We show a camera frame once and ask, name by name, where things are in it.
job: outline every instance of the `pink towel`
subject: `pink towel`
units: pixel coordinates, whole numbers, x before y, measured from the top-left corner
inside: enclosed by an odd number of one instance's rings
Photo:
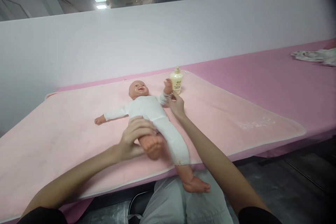
[[[276,115],[183,71],[181,97],[195,125],[226,155],[305,134],[298,123]],[[140,78],[152,95],[163,91],[169,73]],[[49,96],[0,140],[0,222],[17,218],[47,183],[84,160],[119,142],[128,117],[103,125],[94,119],[131,101],[133,80],[77,89]],[[192,163],[201,160],[168,108],[182,134]],[[81,198],[111,191],[162,174],[170,160],[142,156],[112,166],[93,177]]]

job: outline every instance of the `black sleeve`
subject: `black sleeve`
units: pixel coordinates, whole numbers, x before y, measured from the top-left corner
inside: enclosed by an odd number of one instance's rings
[[[273,214],[254,206],[243,208],[238,214],[238,220],[240,224],[281,224]]]
[[[27,213],[17,224],[31,223],[68,224],[60,210],[43,208],[41,206]]]

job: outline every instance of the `doll head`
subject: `doll head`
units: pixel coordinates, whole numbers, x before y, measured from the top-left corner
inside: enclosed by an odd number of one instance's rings
[[[132,100],[135,100],[139,96],[148,96],[149,90],[144,82],[136,80],[130,85],[128,95],[132,98]]]

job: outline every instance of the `pink tablecloth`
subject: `pink tablecloth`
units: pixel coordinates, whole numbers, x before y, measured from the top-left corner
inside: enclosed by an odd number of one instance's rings
[[[336,68],[290,57],[294,51],[318,50],[329,42],[321,41],[181,67],[228,92],[292,119],[307,130],[304,136],[267,144],[230,156],[232,161],[257,154],[263,157],[282,155],[326,140],[336,133]],[[85,88],[167,71],[173,71],[173,68],[62,87],[58,91]],[[203,166],[198,165],[195,168],[202,169]],[[116,191],[172,175],[175,175],[174,170],[118,188]]]

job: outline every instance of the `doll arm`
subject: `doll arm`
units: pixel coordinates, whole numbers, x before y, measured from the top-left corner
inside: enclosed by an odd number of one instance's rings
[[[163,106],[163,105],[166,105],[168,103],[168,99],[167,97],[172,97],[172,95],[170,94],[165,94],[165,93],[162,93],[160,96],[155,96],[156,99],[158,100],[158,102]]]
[[[103,123],[106,123],[108,120],[124,117],[128,114],[128,106],[124,106],[122,108],[112,110],[110,112],[107,112],[100,117],[97,117],[94,121],[95,124],[100,125]]]
[[[162,95],[156,96],[158,102],[163,106],[168,103],[167,97],[172,97],[172,92],[173,92],[173,85],[172,81],[170,79],[166,79],[164,82],[164,90]]]
[[[126,115],[128,115],[128,110],[126,106],[104,113],[106,121],[124,117]]]

